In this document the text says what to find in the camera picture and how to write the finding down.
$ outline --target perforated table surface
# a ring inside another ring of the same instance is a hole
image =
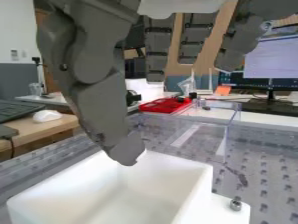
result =
[[[131,118],[130,122],[130,128],[141,132],[149,150],[214,166],[213,192],[250,204],[251,224],[298,224],[298,132],[235,125],[228,130],[221,160],[214,154],[221,144],[221,131],[211,126],[194,130],[195,139],[189,138],[177,147],[174,139],[186,129],[167,127],[165,123],[150,124],[150,120],[139,124],[139,120]],[[2,180],[5,175],[10,183],[0,186],[1,204],[98,150],[81,134],[2,163],[0,178]],[[0,223],[9,224],[5,207],[0,209]]]

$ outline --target computer mouse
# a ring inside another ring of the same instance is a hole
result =
[[[33,115],[33,121],[42,123],[48,121],[57,120],[62,117],[62,114],[60,114],[56,110],[41,110]]]

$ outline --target keyboard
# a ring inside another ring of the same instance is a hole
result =
[[[42,104],[0,100],[0,124],[42,110],[44,108],[45,105]]]
[[[286,103],[242,103],[242,111],[298,117],[298,106]]]

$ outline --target monitor stand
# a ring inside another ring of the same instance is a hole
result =
[[[274,91],[267,91],[267,98],[254,98],[242,103],[242,111],[298,117],[298,107],[290,101],[276,100]]]

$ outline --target monitor screen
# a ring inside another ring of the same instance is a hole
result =
[[[298,79],[298,25],[272,28],[244,57],[244,78]]]
[[[243,77],[243,72],[219,73],[218,85],[232,89],[298,90],[298,79],[251,79]]]
[[[232,89],[267,89],[268,79],[246,79],[243,72],[219,73],[218,84]]]

